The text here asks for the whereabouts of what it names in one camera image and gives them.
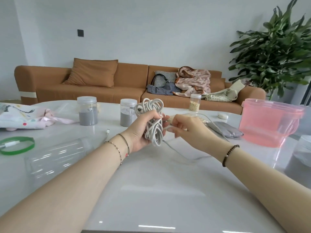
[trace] person's left arm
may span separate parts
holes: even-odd
[[[149,111],[121,133],[130,153],[149,143],[143,132],[152,118],[161,116],[155,110]],[[124,139],[116,135],[110,141],[124,160],[127,153]],[[101,145],[6,212],[0,218],[1,232],[80,233],[101,192],[120,165],[120,155],[114,145]]]

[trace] green plant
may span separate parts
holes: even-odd
[[[229,70],[240,71],[229,81],[249,78],[255,86],[270,92],[269,100],[276,89],[279,97],[284,95],[284,88],[293,89],[288,83],[308,84],[304,78],[311,75],[311,18],[305,25],[305,16],[291,24],[291,10],[296,2],[292,0],[284,14],[279,7],[275,8],[271,20],[263,24],[266,32],[237,31],[240,38],[248,37],[230,45],[239,44],[230,52],[239,54]]]

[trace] brown pillow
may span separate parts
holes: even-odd
[[[225,88],[225,78],[210,78],[211,93],[219,92]]]
[[[69,78],[63,84],[76,86],[114,87],[118,60],[82,60],[74,58]]]

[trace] black bag handle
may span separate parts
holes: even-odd
[[[156,75],[153,77],[153,79],[152,79],[151,85],[154,85],[154,80],[155,80],[156,76],[162,76],[162,77],[164,77],[165,80],[166,80],[166,83],[169,83],[169,80],[168,80],[163,74],[156,74]]]

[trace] gray pouch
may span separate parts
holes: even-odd
[[[216,121],[214,122],[214,124],[206,123],[206,125],[210,127],[211,129],[213,129],[215,132],[218,132],[224,135],[225,137],[238,138],[244,135],[243,132],[241,132],[239,129],[233,126],[230,126],[229,124],[225,122]]]

